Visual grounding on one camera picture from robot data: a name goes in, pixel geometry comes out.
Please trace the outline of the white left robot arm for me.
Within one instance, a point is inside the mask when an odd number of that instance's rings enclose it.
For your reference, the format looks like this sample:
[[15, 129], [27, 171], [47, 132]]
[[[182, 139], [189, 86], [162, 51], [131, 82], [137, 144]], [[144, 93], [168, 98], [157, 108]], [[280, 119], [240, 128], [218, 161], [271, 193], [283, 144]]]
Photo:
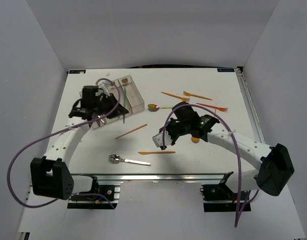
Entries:
[[64, 131], [42, 157], [35, 157], [30, 163], [35, 195], [59, 200], [68, 200], [72, 195], [84, 195], [93, 200], [99, 195], [97, 178], [92, 175], [72, 175], [69, 163], [93, 122], [129, 113], [120, 103], [121, 93], [114, 95], [110, 88], [117, 90], [118, 86], [105, 79], [82, 88], [82, 96], [73, 104]]

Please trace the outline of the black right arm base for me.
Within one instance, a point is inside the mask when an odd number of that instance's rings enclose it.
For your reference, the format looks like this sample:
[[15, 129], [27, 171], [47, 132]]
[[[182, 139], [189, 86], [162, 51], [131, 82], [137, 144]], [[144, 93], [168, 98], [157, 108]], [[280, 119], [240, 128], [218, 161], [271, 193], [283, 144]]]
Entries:
[[204, 184], [199, 189], [205, 213], [229, 213], [236, 211], [237, 193], [221, 184]]

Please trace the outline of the teal plastic knife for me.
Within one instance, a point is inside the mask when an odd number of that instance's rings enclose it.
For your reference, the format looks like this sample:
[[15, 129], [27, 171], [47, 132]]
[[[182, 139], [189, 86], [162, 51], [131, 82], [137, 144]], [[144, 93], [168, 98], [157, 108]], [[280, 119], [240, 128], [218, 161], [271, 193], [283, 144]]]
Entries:
[[[126, 108], [126, 106], [127, 106], [127, 89], [126, 89], [126, 86], [123, 86], [122, 89], [123, 89], [123, 93], [124, 93], [123, 107]], [[123, 115], [123, 124], [125, 124], [125, 119], [126, 119], [126, 114]]]

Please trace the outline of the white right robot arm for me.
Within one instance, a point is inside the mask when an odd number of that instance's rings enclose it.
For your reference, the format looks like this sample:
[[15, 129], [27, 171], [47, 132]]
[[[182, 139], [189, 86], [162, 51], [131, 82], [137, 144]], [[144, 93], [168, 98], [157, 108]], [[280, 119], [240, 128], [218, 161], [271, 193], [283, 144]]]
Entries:
[[249, 190], [262, 190], [277, 197], [295, 172], [288, 149], [282, 144], [270, 146], [235, 133], [219, 116], [200, 116], [193, 105], [186, 102], [175, 105], [171, 113], [176, 118], [169, 116], [152, 138], [156, 147], [165, 150], [179, 137], [191, 135], [236, 154], [239, 161], [244, 160], [253, 167], [224, 175], [219, 183], [219, 193], [224, 199]]

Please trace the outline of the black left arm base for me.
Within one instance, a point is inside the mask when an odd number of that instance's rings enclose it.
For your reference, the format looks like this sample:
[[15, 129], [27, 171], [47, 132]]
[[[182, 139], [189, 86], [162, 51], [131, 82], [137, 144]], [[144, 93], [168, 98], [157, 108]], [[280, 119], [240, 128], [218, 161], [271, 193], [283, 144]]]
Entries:
[[120, 198], [121, 186], [117, 184], [99, 185], [97, 195], [73, 195], [68, 209], [76, 210], [114, 210]]

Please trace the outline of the orange plastic knife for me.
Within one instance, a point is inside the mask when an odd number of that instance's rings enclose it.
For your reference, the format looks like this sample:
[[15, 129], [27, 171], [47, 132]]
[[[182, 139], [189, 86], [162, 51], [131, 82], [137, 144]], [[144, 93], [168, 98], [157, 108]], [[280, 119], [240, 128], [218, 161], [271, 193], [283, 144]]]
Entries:
[[175, 154], [175, 151], [139, 151], [140, 155]]

